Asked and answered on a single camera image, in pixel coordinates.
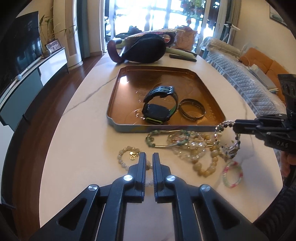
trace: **potted plant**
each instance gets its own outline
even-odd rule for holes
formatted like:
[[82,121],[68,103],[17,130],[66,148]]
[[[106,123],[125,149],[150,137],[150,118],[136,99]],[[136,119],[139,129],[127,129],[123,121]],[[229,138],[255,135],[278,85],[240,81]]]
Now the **potted plant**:
[[[59,23],[58,23],[57,25],[55,25],[55,26],[53,27],[52,31],[50,31],[50,30],[49,30],[49,27],[50,27],[51,24],[53,24],[53,17],[51,18],[51,17],[49,17],[49,16],[45,16],[45,15],[43,15],[43,16],[41,17],[40,21],[39,21],[40,32],[41,32],[43,38],[44,38],[45,41],[46,41],[46,44],[44,45],[44,51],[43,51],[43,56],[44,56],[44,57],[48,57],[48,56],[51,55],[52,52],[51,52],[51,50],[50,50],[49,48],[47,48],[47,45],[50,44],[50,43],[52,43],[53,41],[56,40],[56,39],[55,39],[55,35],[56,35],[56,34],[58,34],[58,33],[60,33],[60,32],[63,32],[63,31],[64,31],[65,34],[66,34],[67,30],[69,31],[69,33],[72,33],[72,32],[75,33],[76,30],[77,30],[76,25],[72,25],[72,26],[70,26],[70,27],[68,27],[68,28],[65,28],[65,29],[62,29],[62,30],[60,30],[60,31],[58,31],[58,32],[55,32],[55,28],[56,28],[56,26],[59,25]],[[43,28],[42,28],[42,26],[46,26],[46,34],[44,34],[44,32],[43,32]]]

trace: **curtain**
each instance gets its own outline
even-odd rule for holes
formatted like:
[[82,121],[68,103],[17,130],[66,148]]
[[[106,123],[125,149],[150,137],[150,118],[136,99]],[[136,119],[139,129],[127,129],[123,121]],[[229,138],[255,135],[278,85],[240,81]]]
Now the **curtain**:
[[[231,3],[232,3],[232,0],[227,0],[227,12],[226,12],[225,23],[228,22],[230,19]],[[226,26],[224,26],[222,34],[220,36],[220,40],[224,39],[226,29],[227,29]]]
[[[232,3],[231,3],[229,22],[231,22],[236,27],[239,22],[241,4],[242,4],[242,0],[232,0]],[[234,31],[234,33],[232,35],[232,39],[229,42],[229,44],[231,44],[231,45],[233,44],[235,34],[236,34],[236,31]]]
[[77,0],[77,33],[81,58],[87,58],[90,56],[87,0]]

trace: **photo frame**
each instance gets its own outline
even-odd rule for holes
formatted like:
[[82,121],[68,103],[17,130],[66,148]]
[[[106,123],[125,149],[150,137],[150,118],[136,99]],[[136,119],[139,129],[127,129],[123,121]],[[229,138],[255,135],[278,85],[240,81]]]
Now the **photo frame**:
[[279,13],[272,6],[270,6],[269,17],[270,17],[270,19],[275,20],[287,27],[287,24],[285,23],[285,21],[282,19],[282,17],[279,15]]
[[61,49],[61,48],[62,48],[62,46],[61,46],[58,39],[56,39],[46,45],[46,49],[51,50],[52,53]]

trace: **tv stand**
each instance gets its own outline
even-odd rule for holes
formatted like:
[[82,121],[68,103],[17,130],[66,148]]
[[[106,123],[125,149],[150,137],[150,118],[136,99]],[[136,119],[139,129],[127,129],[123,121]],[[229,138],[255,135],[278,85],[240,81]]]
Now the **tv stand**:
[[12,185],[13,181],[13,179],[7,180],[2,175],[5,169],[5,173],[9,172],[5,176],[13,176],[14,165],[8,163],[13,160],[7,158],[7,154],[11,148],[14,148],[10,146],[14,133],[20,122],[25,121],[30,124],[29,106],[54,74],[63,67],[67,68],[65,48],[57,50],[49,57],[39,59],[35,64],[33,63],[27,71],[22,73],[21,79],[15,79],[0,96],[0,204],[3,202],[1,199],[3,198],[4,182],[5,189],[7,189],[9,182],[11,181]]

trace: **white marble table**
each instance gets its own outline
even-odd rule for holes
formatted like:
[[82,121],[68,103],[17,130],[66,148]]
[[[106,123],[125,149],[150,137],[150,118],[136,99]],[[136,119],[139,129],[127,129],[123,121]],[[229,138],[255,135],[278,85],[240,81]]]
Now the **white marble table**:
[[[199,56],[197,62],[170,59],[167,54],[154,66],[170,66],[194,71],[210,90],[227,120],[254,119],[255,115],[237,91],[211,65]],[[171,150],[148,148],[145,133],[117,133],[107,124],[106,110],[118,71],[106,54],[86,76],[68,104],[51,141],[40,189],[40,225],[44,225],[89,184],[111,184],[127,173],[117,162],[118,151],[130,145],[145,151],[148,160],[159,152],[161,162],[188,184],[209,184],[251,222],[270,205],[282,188],[275,154],[254,136],[242,135],[241,149],[235,160],[242,163],[244,178],[233,189],[225,187],[221,159],[217,171],[208,178],[197,176],[192,164],[180,160]],[[223,138],[233,139],[231,130]],[[201,163],[211,162],[209,151]],[[152,180],[152,172],[147,172]],[[170,204],[154,201],[153,187],[146,188],[142,204],[128,204],[124,240],[174,240]]]

